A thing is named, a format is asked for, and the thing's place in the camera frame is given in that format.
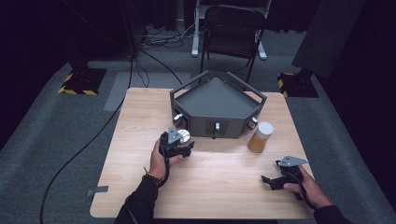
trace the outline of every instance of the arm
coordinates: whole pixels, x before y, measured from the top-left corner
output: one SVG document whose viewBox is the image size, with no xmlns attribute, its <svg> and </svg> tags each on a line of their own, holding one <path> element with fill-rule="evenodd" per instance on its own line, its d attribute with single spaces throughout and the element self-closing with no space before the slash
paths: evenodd
<svg viewBox="0 0 396 224">
<path fill-rule="evenodd" d="M 304 178 L 303 186 L 306 190 L 306 196 L 309 202 L 311 202 L 316 208 L 314 217 L 317 223 L 351 223 L 342 215 L 338 207 L 332 204 L 332 201 L 330 201 L 330 199 L 323 193 L 317 182 L 309 173 L 306 172 L 303 166 L 299 165 L 299 168 Z M 287 183 L 283 188 L 295 193 L 302 193 L 298 184 Z"/>
<path fill-rule="evenodd" d="M 152 223 L 154 218 L 154 205 L 158 197 L 158 184 L 166 174 L 163 156 L 159 152 L 160 141 L 157 140 L 151 152 L 150 168 L 143 176 L 142 182 L 128 198 L 120 209 L 114 223 Z M 180 161 L 181 155 L 172 157 L 169 164 Z"/>
</svg>

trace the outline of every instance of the person's left hand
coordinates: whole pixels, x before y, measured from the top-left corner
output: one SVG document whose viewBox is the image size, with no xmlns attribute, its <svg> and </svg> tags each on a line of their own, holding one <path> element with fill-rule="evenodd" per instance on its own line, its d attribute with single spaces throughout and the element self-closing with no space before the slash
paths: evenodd
<svg viewBox="0 0 396 224">
<path fill-rule="evenodd" d="M 151 151 L 150 166 L 148 173 L 163 179 L 166 175 L 165 161 L 160 154 L 160 139 L 155 142 L 154 149 Z M 169 159 L 169 165 L 173 165 L 183 159 L 182 155 L 177 155 Z"/>
</svg>

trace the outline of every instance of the hand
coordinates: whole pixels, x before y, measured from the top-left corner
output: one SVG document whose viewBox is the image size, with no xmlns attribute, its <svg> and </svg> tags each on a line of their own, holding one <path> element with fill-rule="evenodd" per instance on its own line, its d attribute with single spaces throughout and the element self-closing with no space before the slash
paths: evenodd
<svg viewBox="0 0 396 224">
<path fill-rule="evenodd" d="M 169 159 L 169 165 L 173 165 L 181 159 L 183 159 L 181 155 L 172 157 Z M 166 175 L 165 161 L 163 155 L 160 154 L 160 139 L 155 142 L 154 149 L 152 149 L 148 173 L 160 179 Z"/>
<path fill-rule="evenodd" d="M 304 178 L 303 186 L 306 190 L 306 195 L 307 195 L 309 202 L 311 202 L 312 205 L 314 205 L 317 209 L 324 207 L 324 206 L 332 205 L 332 202 L 323 193 L 323 191 L 320 189 L 319 185 L 314 180 L 314 178 L 312 178 L 312 176 L 306 172 L 306 170 L 304 169 L 304 167 L 302 165 L 299 165 L 299 168 L 300 168 L 300 172 Z M 286 183 L 283 186 L 283 188 L 302 195 L 301 188 L 298 184 Z"/>
</svg>

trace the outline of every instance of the gray carpet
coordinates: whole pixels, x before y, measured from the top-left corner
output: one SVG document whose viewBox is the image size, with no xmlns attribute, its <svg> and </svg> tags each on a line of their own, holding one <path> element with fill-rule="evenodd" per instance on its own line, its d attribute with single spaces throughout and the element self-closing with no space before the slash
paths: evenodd
<svg viewBox="0 0 396 224">
<path fill-rule="evenodd" d="M 256 59 L 250 84 L 259 91 L 279 91 L 276 77 L 297 72 L 292 58 L 304 34 L 266 32 L 263 38 L 268 59 Z M 168 65 L 182 81 L 199 74 L 200 58 L 191 57 L 191 38 L 175 49 L 154 48 L 146 52 Z M 148 71 L 149 88 L 177 87 L 178 81 L 161 64 L 143 53 L 138 61 Z M 239 69 L 240 64 L 213 57 L 214 70 Z M 106 68 L 99 95 L 58 94 L 71 70 L 66 64 L 40 92 L 20 126 L 0 152 L 0 223 L 38 223 L 44 191 L 55 173 L 99 132 L 125 94 L 130 64 L 120 58 L 90 62 Z M 139 70 L 142 77 L 146 74 Z M 142 87 L 137 71 L 132 86 Z M 319 98 L 287 98 L 293 120 L 314 175 L 331 199 L 354 223 L 394 223 L 396 215 L 364 165 L 326 93 L 312 78 Z M 53 183 L 44 210 L 44 223 L 112 223 L 114 219 L 90 215 L 92 197 L 86 196 L 99 180 L 118 114 L 104 131 L 65 167 Z M 263 220 L 215 222 L 211 220 L 157 220 L 157 223 L 266 223 Z M 279 220 L 278 223 L 315 223 L 314 220 Z"/>
</svg>

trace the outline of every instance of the black chair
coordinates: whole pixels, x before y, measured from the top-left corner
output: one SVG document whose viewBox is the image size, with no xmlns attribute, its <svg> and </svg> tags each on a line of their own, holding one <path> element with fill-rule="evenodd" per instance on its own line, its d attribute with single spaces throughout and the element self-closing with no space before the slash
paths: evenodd
<svg viewBox="0 0 396 224">
<path fill-rule="evenodd" d="M 246 83 L 265 29 L 265 17 L 258 10 L 234 6 L 213 6 L 205 13 L 205 38 L 202 49 L 201 73 L 205 53 L 209 52 L 248 59 Z"/>
</svg>

